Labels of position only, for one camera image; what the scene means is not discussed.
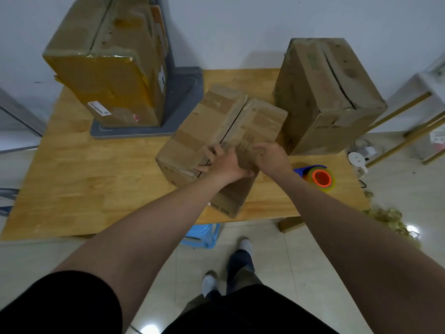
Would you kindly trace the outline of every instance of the tiled floor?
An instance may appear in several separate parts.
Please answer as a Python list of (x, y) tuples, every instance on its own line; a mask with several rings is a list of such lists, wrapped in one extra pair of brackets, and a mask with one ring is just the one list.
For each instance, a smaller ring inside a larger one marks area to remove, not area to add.
[[(386, 149), (397, 140), (380, 134), (368, 139)], [(420, 229), (422, 249), (445, 266), (444, 165), (445, 157), (425, 167), (411, 158), (410, 150), (406, 149), (375, 165), (363, 180), (374, 192), (375, 203), (399, 208), (403, 221)], [(141, 330), (155, 324), (162, 331), (200, 293), (200, 281), (207, 270), (214, 269), (224, 277), (226, 260), (239, 236), (251, 239), (255, 269), (264, 284), (299, 303), (340, 333), (371, 333), (308, 228), (283, 235), (271, 220), (224, 225), (212, 250), (178, 246), (156, 278), (133, 325)], [(70, 239), (0, 243), (0, 308), (81, 243)]]

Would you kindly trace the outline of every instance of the brown cardboard box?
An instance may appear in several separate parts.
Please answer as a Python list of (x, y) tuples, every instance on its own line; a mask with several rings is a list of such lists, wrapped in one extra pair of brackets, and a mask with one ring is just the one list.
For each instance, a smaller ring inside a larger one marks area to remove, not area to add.
[(251, 145), (274, 141), (286, 116), (286, 111), (270, 103), (214, 85), (165, 143), (156, 161), (167, 180), (181, 187), (201, 175), (195, 166), (209, 162), (204, 147), (215, 143), (224, 149), (234, 146), (240, 167), (253, 170), (255, 177), (227, 185), (210, 201), (211, 206), (234, 218), (259, 171)]
[(104, 126), (160, 126), (164, 60), (148, 0), (76, 0), (43, 57)]
[(288, 154), (336, 154), (387, 108), (345, 39), (292, 39), (274, 89)]

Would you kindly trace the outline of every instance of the leg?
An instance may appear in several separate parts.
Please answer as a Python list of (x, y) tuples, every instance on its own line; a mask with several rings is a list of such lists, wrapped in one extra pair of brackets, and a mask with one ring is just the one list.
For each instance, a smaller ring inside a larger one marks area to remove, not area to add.
[(244, 238), (230, 256), (227, 263), (227, 290), (226, 294), (235, 292), (250, 285), (262, 285), (263, 283), (255, 275), (252, 262), (252, 244)]
[(220, 297), (221, 293), (218, 291), (218, 275), (214, 271), (208, 271), (203, 278), (201, 294), (189, 301), (179, 316), (203, 303), (217, 301)]

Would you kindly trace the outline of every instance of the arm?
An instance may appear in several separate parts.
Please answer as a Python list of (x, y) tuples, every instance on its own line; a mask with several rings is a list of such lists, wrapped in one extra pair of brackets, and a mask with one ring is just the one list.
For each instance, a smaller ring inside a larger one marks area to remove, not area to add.
[(408, 241), (310, 185), (275, 143), (259, 168), (291, 198), (375, 333), (443, 333), (445, 270)]
[(104, 280), (119, 299), (126, 330), (136, 315), (151, 284), (170, 254), (195, 223), (204, 207), (225, 185), (253, 171), (238, 167), (234, 149), (228, 153), (215, 146), (217, 156), (208, 149), (209, 172), (122, 218), (87, 241), (54, 272), (78, 270)]

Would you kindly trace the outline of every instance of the gray base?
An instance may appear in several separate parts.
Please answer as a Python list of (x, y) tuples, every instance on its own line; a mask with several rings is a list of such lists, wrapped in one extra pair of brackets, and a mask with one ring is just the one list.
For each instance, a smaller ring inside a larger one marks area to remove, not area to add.
[(162, 126), (105, 128), (94, 120), (90, 134), (96, 139), (171, 136), (203, 98), (203, 72), (199, 67), (176, 67), (169, 73)]

